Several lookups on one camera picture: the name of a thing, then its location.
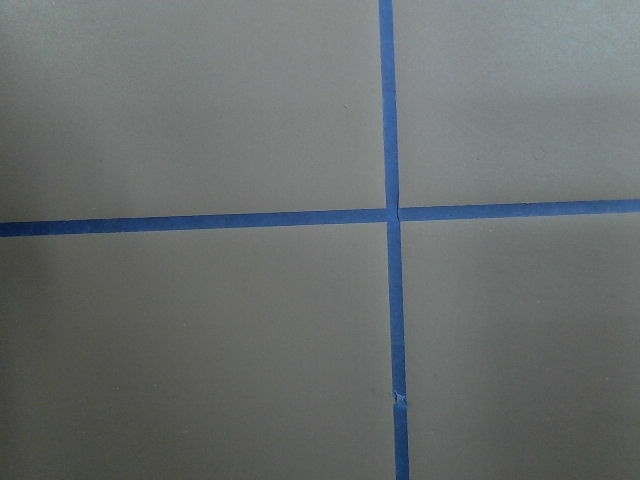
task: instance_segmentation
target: blue line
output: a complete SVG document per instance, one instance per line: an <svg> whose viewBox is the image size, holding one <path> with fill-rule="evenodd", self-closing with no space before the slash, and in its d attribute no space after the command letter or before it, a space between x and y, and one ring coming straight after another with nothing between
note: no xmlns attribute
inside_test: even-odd
<svg viewBox="0 0 640 480"><path fill-rule="evenodd" d="M544 217L640 212L640 199L580 202L506 203L400 209L403 222L474 218Z"/></svg>
<svg viewBox="0 0 640 480"><path fill-rule="evenodd" d="M402 233L398 216L400 181L398 175L398 113L396 107L393 0L379 0L379 9L396 479L408 480L409 437L402 291Z"/></svg>
<svg viewBox="0 0 640 480"><path fill-rule="evenodd" d="M109 218L0 223L0 237L76 235L88 233L157 232L219 228L335 225L386 221L386 210L322 210L307 212L240 213L174 217Z"/></svg>

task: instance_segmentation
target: horizontal blue tape strip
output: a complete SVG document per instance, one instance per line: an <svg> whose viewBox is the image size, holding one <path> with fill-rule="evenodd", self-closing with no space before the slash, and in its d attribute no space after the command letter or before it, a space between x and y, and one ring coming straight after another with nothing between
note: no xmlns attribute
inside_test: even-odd
<svg viewBox="0 0 640 480"><path fill-rule="evenodd" d="M545 217L640 212L640 199L588 200L580 202L504 203L443 207L406 207L399 210L403 222L473 218Z"/></svg>
<svg viewBox="0 0 640 480"><path fill-rule="evenodd" d="M0 223L0 237L385 222L385 209Z"/></svg>

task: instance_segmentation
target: gray panel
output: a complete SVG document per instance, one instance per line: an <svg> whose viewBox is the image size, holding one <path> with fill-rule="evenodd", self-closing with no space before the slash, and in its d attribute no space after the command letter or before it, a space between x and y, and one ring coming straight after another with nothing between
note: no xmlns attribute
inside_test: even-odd
<svg viewBox="0 0 640 480"><path fill-rule="evenodd" d="M384 206L376 2L0 0L0 220Z"/></svg>
<svg viewBox="0 0 640 480"><path fill-rule="evenodd" d="M404 205L639 196L639 2L395 4Z"/></svg>
<svg viewBox="0 0 640 480"><path fill-rule="evenodd" d="M2 239L0 477L393 478L385 238Z"/></svg>
<svg viewBox="0 0 640 480"><path fill-rule="evenodd" d="M640 216L404 239L412 478L640 478Z"/></svg>

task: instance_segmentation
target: gray surface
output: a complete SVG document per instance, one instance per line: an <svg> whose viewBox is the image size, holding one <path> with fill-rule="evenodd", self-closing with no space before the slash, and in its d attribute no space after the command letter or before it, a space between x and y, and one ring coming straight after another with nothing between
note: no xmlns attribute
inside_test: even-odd
<svg viewBox="0 0 640 480"><path fill-rule="evenodd" d="M640 3L397 0L403 205L640 196Z"/></svg>
<svg viewBox="0 0 640 480"><path fill-rule="evenodd" d="M384 206L377 2L0 0L0 221Z"/></svg>
<svg viewBox="0 0 640 480"><path fill-rule="evenodd" d="M640 478L640 215L403 229L412 478Z"/></svg>
<svg viewBox="0 0 640 480"><path fill-rule="evenodd" d="M385 239L1 239L0 477L393 478Z"/></svg>

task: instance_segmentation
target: blue tape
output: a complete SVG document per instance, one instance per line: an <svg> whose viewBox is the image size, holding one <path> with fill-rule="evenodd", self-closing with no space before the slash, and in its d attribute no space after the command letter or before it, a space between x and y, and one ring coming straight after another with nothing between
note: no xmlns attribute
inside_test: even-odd
<svg viewBox="0 0 640 480"><path fill-rule="evenodd" d="M0 223L0 237L75 235L87 233L157 232L219 228L335 225L386 221L386 210L322 210L307 212L240 213L174 217L111 218Z"/></svg>
<svg viewBox="0 0 640 480"><path fill-rule="evenodd" d="M402 234L398 215L400 181L398 175L398 113L396 107L393 1L379 0L379 9L396 479L408 480L409 436L402 289Z"/></svg>
<svg viewBox="0 0 640 480"><path fill-rule="evenodd" d="M544 217L640 212L640 199L580 202L506 203L444 207L408 207L399 211L403 222L474 218Z"/></svg>

